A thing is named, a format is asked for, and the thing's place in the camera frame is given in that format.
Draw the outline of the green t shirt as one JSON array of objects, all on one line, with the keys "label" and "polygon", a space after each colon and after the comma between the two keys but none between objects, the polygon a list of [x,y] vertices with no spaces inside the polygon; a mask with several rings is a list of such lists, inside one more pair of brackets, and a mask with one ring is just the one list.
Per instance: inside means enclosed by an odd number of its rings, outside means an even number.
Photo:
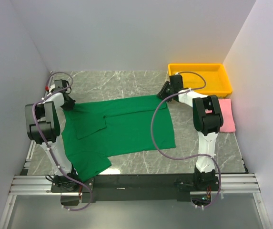
[{"label": "green t shirt", "polygon": [[64,116],[65,155],[82,182],[111,156],[176,147],[169,108],[155,95],[75,104]]}]

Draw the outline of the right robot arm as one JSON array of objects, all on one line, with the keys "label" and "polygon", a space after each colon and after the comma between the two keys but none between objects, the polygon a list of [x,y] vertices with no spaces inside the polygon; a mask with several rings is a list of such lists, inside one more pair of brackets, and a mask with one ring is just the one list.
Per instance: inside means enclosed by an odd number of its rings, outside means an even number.
[{"label": "right robot arm", "polygon": [[206,86],[205,79],[195,72],[189,72],[199,76],[204,85],[198,88],[185,88],[183,86],[183,77],[177,73],[169,77],[162,89],[157,94],[157,97],[162,99],[161,103],[153,113],[151,121],[151,137],[152,142],[158,148],[153,133],[154,119],[157,111],[166,101],[175,99],[176,101],[186,104],[192,108],[193,125],[198,133],[199,146],[195,171],[196,175],[201,177],[214,177],[217,165],[214,161],[215,145],[220,128],[223,126],[223,116],[216,95],[203,95],[196,90],[203,89]]}]

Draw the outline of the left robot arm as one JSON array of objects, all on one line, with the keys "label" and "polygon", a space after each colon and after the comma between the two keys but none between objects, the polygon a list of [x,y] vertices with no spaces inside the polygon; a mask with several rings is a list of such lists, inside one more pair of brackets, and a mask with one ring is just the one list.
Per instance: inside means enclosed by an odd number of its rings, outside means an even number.
[{"label": "left robot arm", "polygon": [[25,106],[27,135],[45,151],[56,177],[63,174],[69,177],[76,175],[72,163],[65,155],[64,144],[60,141],[61,126],[56,112],[58,108],[70,111],[75,106],[75,100],[67,93],[68,86],[66,80],[55,80],[48,88],[51,97],[35,107],[33,104]]}]

